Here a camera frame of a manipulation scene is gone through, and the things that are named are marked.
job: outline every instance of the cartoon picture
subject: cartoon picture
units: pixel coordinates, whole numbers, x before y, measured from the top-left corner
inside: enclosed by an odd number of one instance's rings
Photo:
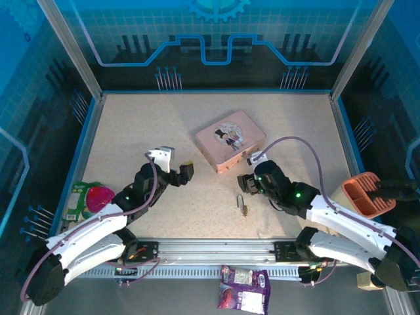
[[[215,137],[221,144],[230,146],[234,151],[239,150],[237,144],[243,141],[242,130],[234,123],[221,123],[217,126]]]

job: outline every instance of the pink tin box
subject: pink tin box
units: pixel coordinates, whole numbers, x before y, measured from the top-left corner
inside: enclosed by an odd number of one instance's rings
[[[200,152],[217,174],[221,174],[262,150],[266,135],[240,110],[201,130],[196,138]]]

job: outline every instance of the gear graphic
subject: gear graphic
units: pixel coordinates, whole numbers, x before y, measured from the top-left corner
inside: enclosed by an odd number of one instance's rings
[[[0,0],[0,9],[8,9],[10,15],[26,33],[31,32],[39,18],[35,0]]]
[[[213,20],[215,23],[236,18],[236,14],[243,12],[243,7],[250,3],[250,0],[186,0],[190,13],[195,13],[197,18],[204,18],[206,22]]]

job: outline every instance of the orange tray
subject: orange tray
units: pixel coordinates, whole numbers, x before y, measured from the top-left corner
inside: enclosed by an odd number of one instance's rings
[[[355,210],[366,218],[372,219],[395,208],[393,199],[385,201],[382,198],[371,200],[366,192],[377,190],[375,183],[379,182],[378,176],[365,172],[352,177],[341,184],[341,189],[351,202]]]

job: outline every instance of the speckled tabletop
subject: speckled tabletop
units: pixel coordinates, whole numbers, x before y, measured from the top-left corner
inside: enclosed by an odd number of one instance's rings
[[[328,194],[350,177],[327,95],[293,94],[109,94],[83,180],[99,181],[119,192],[158,146],[175,148],[172,167],[192,160],[194,178],[168,187],[149,212],[129,228],[153,238],[294,238],[304,226],[317,226],[277,212],[262,196],[243,194],[245,218],[236,207],[241,192],[236,177],[251,173],[241,162],[217,175],[197,149],[194,137],[204,127],[245,110],[266,133],[266,144],[294,135],[317,151]],[[288,140],[268,153],[292,181],[319,187],[315,160],[304,144]]]

